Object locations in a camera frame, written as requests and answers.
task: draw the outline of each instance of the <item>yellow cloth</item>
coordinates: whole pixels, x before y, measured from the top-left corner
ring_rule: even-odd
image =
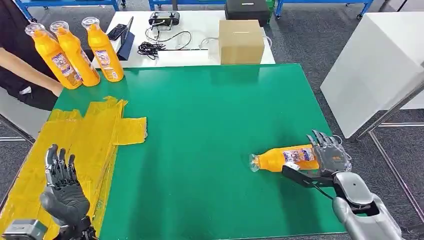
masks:
[[[84,117],[78,110],[54,109],[22,165],[18,178],[0,212],[0,233],[14,219],[38,219],[48,227],[44,239],[59,232],[52,217],[41,207],[39,196],[46,185],[45,155],[52,144],[66,149],[66,159],[75,154],[75,168],[85,196],[88,215],[100,234],[108,201],[117,145],[143,143],[147,119],[122,118],[125,100],[108,96],[91,102]]]

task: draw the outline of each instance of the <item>black shirt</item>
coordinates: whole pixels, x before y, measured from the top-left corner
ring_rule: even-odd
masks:
[[[25,33],[28,24],[30,23],[12,0],[0,0],[0,48],[24,60],[41,73],[56,79],[36,51],[32,38]],[[39,109],[51,110],[57,100],[51,91],[28,82],[1,66],[0,87],[6,89],[9,95]],[[19,93],[27,87],[31,87],[31,93]]]

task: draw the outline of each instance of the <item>green mat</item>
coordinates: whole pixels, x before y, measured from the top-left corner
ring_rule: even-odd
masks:
[[[316,189],[249,169],[249,154],[331,133],[300,65],[128,68],[118,83],[65,90],[56,108],[84,113],[108,95],[129,101],[125,118],[147,117],[148,137],[118,148],[102,240],[345,231]]]

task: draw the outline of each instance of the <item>robotic arm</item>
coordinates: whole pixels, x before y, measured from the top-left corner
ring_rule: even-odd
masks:
[[[371,193],[364,180],[350,172],[349,156],[334,137],[312,130],[316,141],[312,144],[319,170],[315,174],[298,171],[284,165],[282,174],[306,188],[316,188],[332,199],[332,208],[353,240],[403,240],[401,228],[390,215],[383,201]],[[336,197],[323,192],[321,187],[332,187]]]
[[[315,173],[298,171],[299,166],[285,164],[282,174],[305,188],[316,188],[332,199],[332,208],[353,240],[403,240],[398,224],[382,200],[371,193],[364,180],[351,171],[349,156],[334,137],[313,130],[307,135],[319,163]],[[75,156],[65,164],[65,150],[57,156],[53,144],[45,158],[47,185],[40,195],[43,208],[60,226],[55,240],[96,240],[87,212],[90,203],[84,196],[74,167]],[[334,188],[336,197],[321,190]],[[17,219],[2,235],[6,240],[42,240],[47,227],[34,219]]]
[[[65,163],[65,149],[53,144],[45,156],[46,187],[39,199],[42,207],[60,226],[55,240],[95,240],[96,231],[91,226],[87,212],[90,203],[77,179],[75,155]],[[47,227],[34,219],[16,219],[3,233],[6,240],[42,240]]]

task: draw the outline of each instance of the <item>blue metal rack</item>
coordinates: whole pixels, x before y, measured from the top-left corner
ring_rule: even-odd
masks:
[[[277,8],[275,9],[275,16],[280,19],[283,12],[283,3],[287,4],[363,4],[362,11],[356,16],[359,20],[368,11],[374,0],[277,0]]]
[[[202,4],[220,4],[224,5],[225,0],[174,0],[178,1],[178,4],[181,5],[202,5]],[[363,4],[362,11],[356,16],[357,19],[362,18],[362,16],[367,12],[367,10],[370,8],[371,4],[373,3],[373,0],[277,0],[277,7],[275,9],[275,16],[277,19],[280,19],[281,14],[283,12],[283,4],[346,4],[348,6],[349,4]],[[148,4],[150,5],[150,10],[155,10],[155,5],[158,5],[161,7],[161,5],[170,5],[173,4],[172,0],[149,0]]]
[[[119,11],[119,2],[123,8],[126,7],[126,0],[15,0],[16,5],[23,12],[25,17],[33,22],[37,20],[33,18],[28,11],[29,7],[63,7],[63,6],[96,6],[96,5],[112,5],[115,11]]]

